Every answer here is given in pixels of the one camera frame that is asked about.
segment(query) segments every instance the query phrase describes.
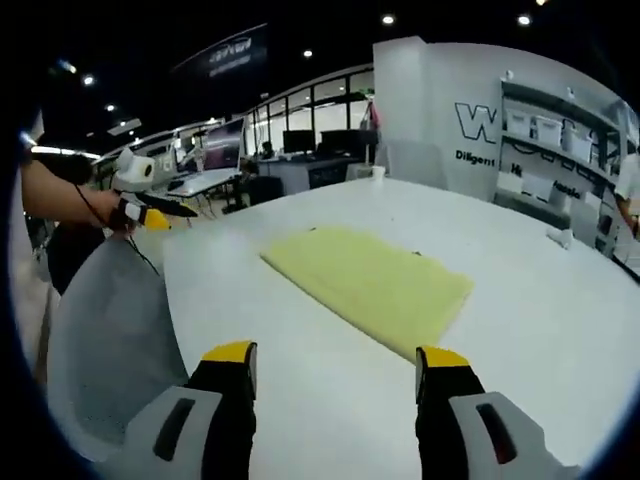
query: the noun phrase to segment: office chair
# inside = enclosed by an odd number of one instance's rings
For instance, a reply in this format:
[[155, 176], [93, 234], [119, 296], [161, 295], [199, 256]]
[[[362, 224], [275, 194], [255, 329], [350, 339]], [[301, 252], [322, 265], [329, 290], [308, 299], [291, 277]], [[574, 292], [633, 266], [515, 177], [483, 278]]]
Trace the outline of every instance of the office chair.
[[188, 380], [164, 281], [123, 239], [110, 238], [78, 270], [51, 322], [47, 400], [71, 446], [104, 461], [129, 422]]
[[251, 206], [284, 196], [284, 187], [279, 177], [255, 177], [247, 183]]

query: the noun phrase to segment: computer monitor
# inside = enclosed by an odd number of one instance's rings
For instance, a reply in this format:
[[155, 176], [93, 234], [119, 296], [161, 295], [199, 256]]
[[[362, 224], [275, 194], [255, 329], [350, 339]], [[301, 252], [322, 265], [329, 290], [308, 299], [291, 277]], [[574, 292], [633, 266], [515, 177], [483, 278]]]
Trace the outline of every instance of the computer monitor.
[[203, 145], [204, 169], [239, 168], [243, 133], [244, 118], [227, 122], [211, 130]]
[[365, 142], [360, 130], [329, 130], [322, 132], [323, 149], [333, 153], [364, 156]]
[[316, 149], [313, 130], [286, 130], [282, 132], [285, 153], [312, 152]]

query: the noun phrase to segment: white table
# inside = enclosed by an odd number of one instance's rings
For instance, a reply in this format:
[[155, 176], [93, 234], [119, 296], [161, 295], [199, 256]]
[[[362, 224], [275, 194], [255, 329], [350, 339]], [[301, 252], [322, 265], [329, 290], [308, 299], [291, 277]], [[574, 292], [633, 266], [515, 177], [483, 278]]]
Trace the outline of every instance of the white table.
[[212, 188], [229, 182], [239, 175], [237, 168], [222, 168], [218, 170], [205, 170], [184, 179], [184, 183], [173, 190], [167, 190], [167, 195], [180, 198], [192, 198], [206, 193]]
[[563, 250], [537, 220], [451, 192], [364, 179], [252, 207], [164, 246], [187, 370], [217, 344], [258, 342], [252, 478], [420, 478], [413, 365], [258, 257], [290, 232], [336, 224], [473, 278], [440, 345], [466, 356], [487, 391], [537, 421], [560, 461], [589, 464], [639, 378], [637, 285], [582, 243]]

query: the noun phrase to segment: yellow cloth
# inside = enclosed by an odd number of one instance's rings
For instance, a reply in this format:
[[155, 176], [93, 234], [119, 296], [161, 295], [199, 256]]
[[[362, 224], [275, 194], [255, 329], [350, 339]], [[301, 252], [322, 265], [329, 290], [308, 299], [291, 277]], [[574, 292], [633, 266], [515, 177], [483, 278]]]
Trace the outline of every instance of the yellow cloth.
[[296, 233], [262, 252], [273, 268], [378, 342], [415, 362], [473, 288], [437, 260], [342, 227]]

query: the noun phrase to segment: white storage box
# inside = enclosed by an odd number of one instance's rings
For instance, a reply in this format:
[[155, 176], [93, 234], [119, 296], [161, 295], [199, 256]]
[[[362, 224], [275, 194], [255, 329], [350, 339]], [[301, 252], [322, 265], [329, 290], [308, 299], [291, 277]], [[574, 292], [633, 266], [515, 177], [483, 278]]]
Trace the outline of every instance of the white storage box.
[[602, 199], [596, 197], [591, 192], [586, 192], [584, 194], [584, 203], [592, 207], [598, 214], [600, 213], [600, 207], [602, 206]]
[[528, 193], [538, 200], [549, 201], [551, 191], [553, 190], [553, 180], [549, 178], [538, 177], [530, 173], [522, 174], [522, 191]]
[[536, 115], [535, 118], [538, 141], [559, 147], [562, 139], [562, 122], [541, 115]]
[[513, 173], [498, 172], [498, 188], [510, 192], [522, 193], [522, 177]]
[[531, 137], [531, 115], [519, 110], [505, 109], [507, 114], [507, 131], [516, 135]]
[[593, 139], [573, 128], [565, 128], [565, 150], [585, 163], [591, 163]]
[[569, 215], [571, 212], [571, 202], [573, 200], [573, 197], [570, 197], [566, 193], [561, 192], [557, 188], [551, 189], [551, 195], [549, 195], [549, 205], [557, 207], [558, 210], [562, 210], [562, 213], [565, 213], [566, 215]]

